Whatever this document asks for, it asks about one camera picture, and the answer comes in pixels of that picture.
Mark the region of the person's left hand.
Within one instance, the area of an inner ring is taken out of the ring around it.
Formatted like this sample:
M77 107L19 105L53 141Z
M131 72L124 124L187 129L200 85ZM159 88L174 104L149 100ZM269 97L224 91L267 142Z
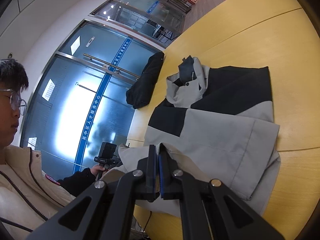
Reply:
M93 174L96 177L99 174L99 172L102 172L103 174L105 174L108 171L108 169L100 165L94 165L90 169L90 171L91 171L91 174Z

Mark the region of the left forearm black sleeve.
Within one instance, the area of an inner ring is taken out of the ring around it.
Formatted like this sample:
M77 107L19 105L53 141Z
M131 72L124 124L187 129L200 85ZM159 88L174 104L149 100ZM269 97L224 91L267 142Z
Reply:
M91 169L86 168L83 171L75 172L72 176L60 179L57 182L68 193L77 197L95 182L95 178L96 176L92 174Z

